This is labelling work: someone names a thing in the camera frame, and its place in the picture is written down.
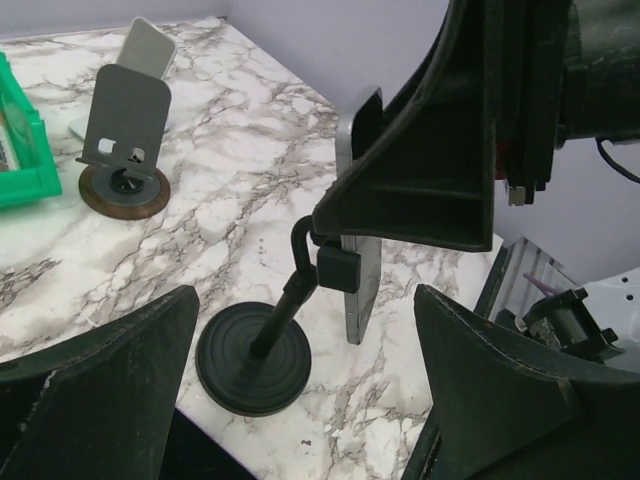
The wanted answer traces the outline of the black phone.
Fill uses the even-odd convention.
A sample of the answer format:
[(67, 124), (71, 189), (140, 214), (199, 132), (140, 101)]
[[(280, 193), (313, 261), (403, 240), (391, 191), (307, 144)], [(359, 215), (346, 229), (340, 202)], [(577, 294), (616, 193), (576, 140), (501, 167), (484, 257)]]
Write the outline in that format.
[(184, 413), (174, 409), (159, 480), (255, 479)]

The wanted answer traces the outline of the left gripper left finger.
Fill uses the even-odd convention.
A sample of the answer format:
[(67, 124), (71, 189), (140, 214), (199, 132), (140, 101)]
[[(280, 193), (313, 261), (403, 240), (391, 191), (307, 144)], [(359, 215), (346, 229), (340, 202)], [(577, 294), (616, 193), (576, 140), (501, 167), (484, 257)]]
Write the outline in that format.
[(198, 312), (180, 286), (2, 363), (2, 478), (158, 478)]

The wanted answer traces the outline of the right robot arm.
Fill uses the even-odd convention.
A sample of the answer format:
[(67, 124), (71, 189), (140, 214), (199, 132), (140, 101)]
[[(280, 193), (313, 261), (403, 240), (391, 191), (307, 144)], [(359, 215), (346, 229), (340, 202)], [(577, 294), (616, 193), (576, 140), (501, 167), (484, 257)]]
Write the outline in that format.
[(490, 249), (494, 183), (527, 205), (565, 142), (639, 138), (635, 1), (452, 1), (381, 114), (376, 140), (315, 207), (321, 235)]

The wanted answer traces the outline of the white folding phone stand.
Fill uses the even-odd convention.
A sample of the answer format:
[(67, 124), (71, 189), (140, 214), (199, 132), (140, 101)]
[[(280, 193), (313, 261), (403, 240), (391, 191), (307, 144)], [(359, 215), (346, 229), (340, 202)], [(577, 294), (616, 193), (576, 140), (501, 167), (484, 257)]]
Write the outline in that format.
[(170, 128), (166, 74), (176, 55), (173, 38), (143, 17), (134, 19), (116, 62), (100, 69), (91, 110), (69, 123), (80, 140), (160, 143)]

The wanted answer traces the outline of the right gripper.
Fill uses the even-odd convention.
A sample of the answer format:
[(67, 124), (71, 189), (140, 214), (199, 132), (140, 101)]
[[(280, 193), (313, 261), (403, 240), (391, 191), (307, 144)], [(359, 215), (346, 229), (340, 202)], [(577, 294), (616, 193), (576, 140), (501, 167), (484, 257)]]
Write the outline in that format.
[[(508, 203), (527, 205), (550, 181), (572, 3), (503, 6), (497, 167)], [(499, 2), (450, 2), (382, 134), (316, 205), (315, 231), (491, 250), (499, 93)]]

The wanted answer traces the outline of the black phone stand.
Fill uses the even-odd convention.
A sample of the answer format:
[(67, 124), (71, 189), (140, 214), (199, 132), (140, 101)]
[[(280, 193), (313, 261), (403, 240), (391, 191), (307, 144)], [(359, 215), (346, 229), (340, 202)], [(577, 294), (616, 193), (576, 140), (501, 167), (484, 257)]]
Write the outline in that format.
[(294, 320), (317, 287), (355, 294), (361, 257), (317, 233), (311, 216), (291, 231), (295, 270), (272, 306), (230, 305), (207, 323), (196, 348), (196, 369), (208, 395), (224, 409), (245, 417), (265, 417), (291, 405), (311, 373), (308, 339)]

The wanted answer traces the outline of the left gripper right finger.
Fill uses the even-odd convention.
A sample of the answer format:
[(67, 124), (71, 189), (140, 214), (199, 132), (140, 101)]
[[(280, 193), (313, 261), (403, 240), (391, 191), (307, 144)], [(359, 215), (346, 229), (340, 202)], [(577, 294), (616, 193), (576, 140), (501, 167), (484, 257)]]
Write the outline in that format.
[(414, 312), (440, 438), (432, 478), (638, 478), (638, 374), (554, 351), (431, 286)]

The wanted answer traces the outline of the brown base phone stand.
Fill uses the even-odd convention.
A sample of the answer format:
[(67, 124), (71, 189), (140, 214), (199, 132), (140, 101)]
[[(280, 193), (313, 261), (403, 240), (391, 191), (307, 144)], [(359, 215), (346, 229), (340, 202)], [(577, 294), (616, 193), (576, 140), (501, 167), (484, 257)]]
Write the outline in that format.
[(98, 71), (78, 181), (82, 200), (118, 220), (143, 220), (168, 204), (171, 187), (157, 167), (171, 104), (161, 79), (117, 64)]

